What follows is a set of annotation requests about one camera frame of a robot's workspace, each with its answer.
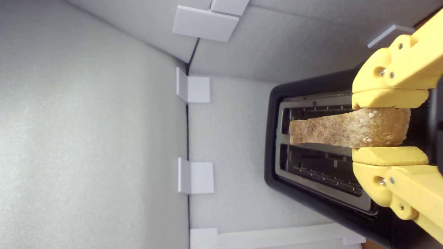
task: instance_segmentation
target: white floor panel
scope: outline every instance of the white floor panel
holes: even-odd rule
[[[211,103],[189,104],[190,160],[214,163],[215,194],[190,197],[191,228],[219,233],[330,223],[264,182],[274,83],[211,78]]]

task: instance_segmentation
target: gray foam wall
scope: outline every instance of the gray foam wall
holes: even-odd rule
[[[62,1],[0,6],[0,248],[188,248],[177,61]]]

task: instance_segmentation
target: toast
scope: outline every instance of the toast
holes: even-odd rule
[[[406,139],[410,109],[362,108],[350,113],[290,122],[291,144],[387,147]]]

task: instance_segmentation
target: white plastic clip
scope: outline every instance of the white plastic clip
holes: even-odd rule
[[[179,192],[188,195],[214,193],[213,164],[179,157]]]
[[[186,76],[177,67],[177,95],[187,103],[210,103],[211,83],[209,77]]]
[[[392,25],[387,30],[383,31],[374,40],[368,43],[368,48],[379,49],[382,47],[389,47],[391,43],[399,35],[410,35],[415,32],[414,28],[405,27],[400,25]]]

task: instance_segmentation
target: white wall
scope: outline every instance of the white wall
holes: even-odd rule
[[[188,248],[177,61],[56,0],[0,27],[0,248]]]
[[[214,163],[215,193],[190,197],[191,228],[219,233],[331,223],[264,182],[269,94],[276,84],[211,77],[211,103],[189,104],[189,157]]]

